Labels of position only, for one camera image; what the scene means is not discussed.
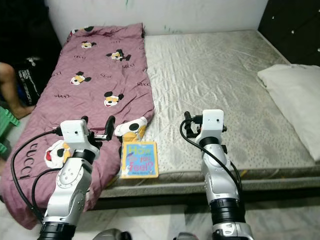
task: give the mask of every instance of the pink blanket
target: pink blanket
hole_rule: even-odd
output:
[[[103,133],[110,115],[115,116],[116,126],[141,117],[149,122],[154,104],[146,69],[141,23],[126,27],[95,26],[71,32],[13,152],[35,135],[52,130],[64,120],[80,119],[84,115],[89,118],[90,130],[98,134]],[[45,156],[46,151],[60,139],[53,134],[39,138],[26,146],[15,160],[19,183],[30,201],[35,177],[48,169],[45,157],[50,161],[51,155]],[[119,171],[120,147],[115,136],[103,143],[100,157],[93,163],[85,210],[95,205],[101,191]],[[56,176],[56,172],[48,173],[39,181],[35,196],[40,208],[46,208]],[[10,161],[1,178],[1,192],[11,215],[25,228],[33,228],[36,218],[16,190]]]

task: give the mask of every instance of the book cover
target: book cover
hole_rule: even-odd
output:
[[[157,178],[157,145],[154,141],[125,141],[122,146],[122,179]]]

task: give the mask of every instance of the green stool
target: green stool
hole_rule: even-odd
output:
[[[8,109],[4,109],[2,106],[0,106],[0,138],[10,123],[15,126],[19,126],[20,124],[19,120],[13,116]],[[6,150],[7,147],[0,142],[0,154],[3,154]]]

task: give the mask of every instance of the white wall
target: white wall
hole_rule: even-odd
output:
[[[143,22],[149,35],[257,29],[268,0],[46,0],[61,43],[71,29]]]

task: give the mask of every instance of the gray mattress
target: gray mattress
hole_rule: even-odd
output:
[[[277,108],[257,72],[285,63],[258,32],[145,37],[155,115],[144,141],[156,141],[157,179],[116,179],[102,197],[203,192],[200,151],[179,133],[184,112],[224,110],[223,143],[245,190],[320,186],[320,166]]]

